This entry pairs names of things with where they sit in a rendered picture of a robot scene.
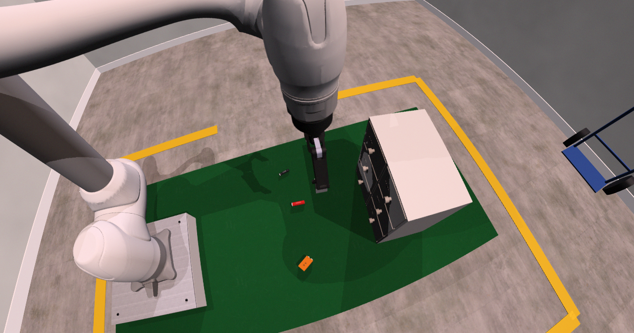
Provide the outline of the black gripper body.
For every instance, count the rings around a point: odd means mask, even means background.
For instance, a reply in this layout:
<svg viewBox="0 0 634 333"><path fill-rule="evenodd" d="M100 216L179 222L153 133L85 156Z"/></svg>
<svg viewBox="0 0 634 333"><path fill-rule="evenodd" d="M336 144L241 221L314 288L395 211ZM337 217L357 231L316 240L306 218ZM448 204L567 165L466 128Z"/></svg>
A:
<svg viewBox="0 0 634 333"><path fill-rule="evenodd" d="M326 117L326 119L318 121L300 121L296 120L292 116L291 118L294 127L297 128L299 131L308 134L311 145L314 145L315 137L319 138L320 143L322 142L321 133L323 133L328 127L330 127L331 121L333 119L333 113L330 116Z"/></svg>

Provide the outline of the small grey chest of drawers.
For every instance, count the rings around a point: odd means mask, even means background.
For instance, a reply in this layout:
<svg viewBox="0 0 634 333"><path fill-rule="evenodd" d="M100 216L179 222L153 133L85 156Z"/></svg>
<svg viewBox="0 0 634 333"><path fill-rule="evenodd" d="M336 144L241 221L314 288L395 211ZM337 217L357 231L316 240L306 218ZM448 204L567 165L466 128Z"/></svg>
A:
<svg viewBox="0 0 634 333"><path fill-rule="evenodd" d="M369 117L406 220L376 244L419 233L473 202L425 109ZM373 197L372 197L373 198Z"/></svg>

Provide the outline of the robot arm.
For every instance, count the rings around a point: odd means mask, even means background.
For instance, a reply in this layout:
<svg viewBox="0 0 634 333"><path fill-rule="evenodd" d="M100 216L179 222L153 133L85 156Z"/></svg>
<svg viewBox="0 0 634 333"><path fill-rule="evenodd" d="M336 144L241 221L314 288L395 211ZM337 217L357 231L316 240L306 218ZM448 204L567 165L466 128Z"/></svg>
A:
<svg viewBox="0 0 634 333"><path fill-rule="evenodd" d="M149 233L147 182L129 159L105 160L19 74L168 24L217 18L263 39L288 113L323 120L337 106L347 45L344 0L49 0L0 6L0 135L80 188L95 213L76 265L157 297L176 279L171 231ZM262 30L261 30L262 19ZM153 296L154 295L154 296Z"/></svg>

